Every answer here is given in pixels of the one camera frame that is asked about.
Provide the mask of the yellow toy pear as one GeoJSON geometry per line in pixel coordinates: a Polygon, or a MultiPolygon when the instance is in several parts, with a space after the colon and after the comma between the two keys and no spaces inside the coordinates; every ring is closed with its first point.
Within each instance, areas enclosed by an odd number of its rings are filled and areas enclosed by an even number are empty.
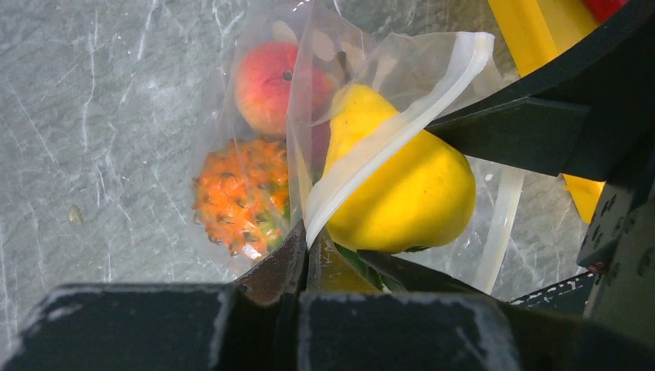
{"type": "MultiPolygon", "coordinates": [[[[398,113],[361,84],[340,89],[331,107],[336,115],[330,121],[325,171],[398,113]]],[[[345,200],[327,231],[349,250],[397,254],[441,247],[466,229],[475,203],[476,182],[465,156],[422,130],[345,200]]]]}

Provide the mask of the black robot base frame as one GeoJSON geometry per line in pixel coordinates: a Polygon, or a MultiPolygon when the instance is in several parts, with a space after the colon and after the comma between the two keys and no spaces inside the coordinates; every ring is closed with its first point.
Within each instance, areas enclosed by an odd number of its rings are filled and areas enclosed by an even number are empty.
{"type": "Polygon", "coordinates": [[[582,316],[595,282],[594,273],[584,272],[509,303],[521,308],[582,316]]]}

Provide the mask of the yellow plastic tray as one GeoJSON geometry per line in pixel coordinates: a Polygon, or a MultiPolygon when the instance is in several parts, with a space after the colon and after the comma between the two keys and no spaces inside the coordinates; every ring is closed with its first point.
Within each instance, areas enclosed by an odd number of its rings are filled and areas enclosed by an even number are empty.
{"type": "Polygon", "coordinates": [[[576,0],[488,0],[520,77],[551,62],[597,29],[576,0]]]}

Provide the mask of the purple toy sweet potato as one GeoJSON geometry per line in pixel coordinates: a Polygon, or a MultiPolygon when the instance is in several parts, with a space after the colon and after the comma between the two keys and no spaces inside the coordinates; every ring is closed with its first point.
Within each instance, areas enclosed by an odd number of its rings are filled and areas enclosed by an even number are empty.
{"type": "Polygon", "coordinates": [[[324,121],[311,127],[311,170],[320,175],[331,137],[330,121],[324,121]]]}

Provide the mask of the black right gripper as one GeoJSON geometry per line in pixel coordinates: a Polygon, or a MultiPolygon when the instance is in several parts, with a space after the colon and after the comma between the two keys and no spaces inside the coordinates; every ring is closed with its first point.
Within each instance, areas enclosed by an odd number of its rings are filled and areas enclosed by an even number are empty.
{"type": "Polygon", "coordinates": [[[654,140],[638,144],[602,192],[579,252],[596,279],[580,315],[504,305],[493,370],[654,368],[654,140]]]}

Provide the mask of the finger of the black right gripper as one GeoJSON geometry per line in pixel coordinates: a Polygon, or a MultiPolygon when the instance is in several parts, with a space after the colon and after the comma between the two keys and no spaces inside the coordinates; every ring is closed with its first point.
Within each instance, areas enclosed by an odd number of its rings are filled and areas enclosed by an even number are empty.
{"type": "Polygon", "coordinates": [[[404,291],[484,294],[448,274],[390,254],[372,250],[359,250],[357,254],[364,263],[404,291]]]}
{"type": "Polygon", "coordinates": [[[654,3],[628,2],[551,62],[427,129],[465,155],[608,179],[654,134],[654,3]]]}

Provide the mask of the clear zip top bag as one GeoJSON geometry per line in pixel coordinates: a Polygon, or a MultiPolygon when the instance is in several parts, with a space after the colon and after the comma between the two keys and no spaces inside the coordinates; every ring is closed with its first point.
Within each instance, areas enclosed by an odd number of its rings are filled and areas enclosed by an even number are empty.
{"type": "MultiPolygon", "coordinates": [[[[204,226],[194,221],[192,182],[207,154],[222,149],[232,139],[283,141],[290,192],[290,228],[283,241],[302,223],[307,231],[306,245],[320,237],[330,240],[374,285],[386,286],[382,275],[361,263],[358,250],[349,250],[331,239],[327,223],[367,178],[420,131],[427,131],[432,119],[476,103],[501,88],[493,51],[494,37],[487,32],[393,33],[376,40],[316,1],[249,2],[245,26],[221,52],[199,115],[192,160],[191,245],[223,266],[229,277],[246,273],[272,254],[254,261],[243,255],[232,256],[223,245],[211,243],[204,226]],[[234,97],[239,61],[249,50],[269,41],[299,46],[284,138],[270,138],[253,130],[234,97]],[[311,127],[331,121],[336,115],[331,107],[335,94],[355,84],[372,88],[398,113],[356,143],[330,170],[323,169],[318,175],[311,170],[311,127]]],[[[466,229],[447,245],[401,253],[414,254],[419,263],[439,266],[490,293],[507,249],[523,174],[493,162],[465,158],[476,182],[475,209],[466,229]]]]}

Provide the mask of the orange toy pineapple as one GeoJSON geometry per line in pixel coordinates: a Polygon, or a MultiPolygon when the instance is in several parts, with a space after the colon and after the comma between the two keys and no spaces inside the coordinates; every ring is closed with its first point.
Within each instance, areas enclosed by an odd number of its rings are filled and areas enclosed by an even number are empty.
{"type": "Polygon", "coordinates": [[[230,255],[258,261],[290,228],[289,170],[283,141],[232,139],[205,157],[193,179],[194,221],[230,255]]]}

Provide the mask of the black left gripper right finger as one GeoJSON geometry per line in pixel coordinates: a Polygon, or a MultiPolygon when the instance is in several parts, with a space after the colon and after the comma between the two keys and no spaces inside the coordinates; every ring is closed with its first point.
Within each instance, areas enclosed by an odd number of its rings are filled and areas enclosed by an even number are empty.
{"type": "Polygon", "coordinates": [[[307,246],[307,288],[299,297],[299,370],[519,370],[507,318],[490,296],[438,271],[417,290],[394,294],[365,284],[329,291],[317,254],[307,246]]]}

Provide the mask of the pink toy peach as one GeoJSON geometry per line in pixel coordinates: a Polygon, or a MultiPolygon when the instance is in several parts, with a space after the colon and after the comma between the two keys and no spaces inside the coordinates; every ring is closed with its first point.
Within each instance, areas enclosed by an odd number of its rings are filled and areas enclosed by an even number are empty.
{"type": "Polygon", "coordinates": [[[284,138],[299,46],[269,41],[249,50],[236,68],[234,97],[246,123],[270,138],[284,138]]]}

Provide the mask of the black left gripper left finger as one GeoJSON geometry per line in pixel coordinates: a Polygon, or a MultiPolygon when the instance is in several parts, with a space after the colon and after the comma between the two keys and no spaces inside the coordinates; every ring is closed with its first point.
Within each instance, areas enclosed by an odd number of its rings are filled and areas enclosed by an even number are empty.
{"type": "Polygon", "coordinates": [[[34,307],[3,370],[293,370],[305,229],[234,282],[67,284],[34,307]]]}

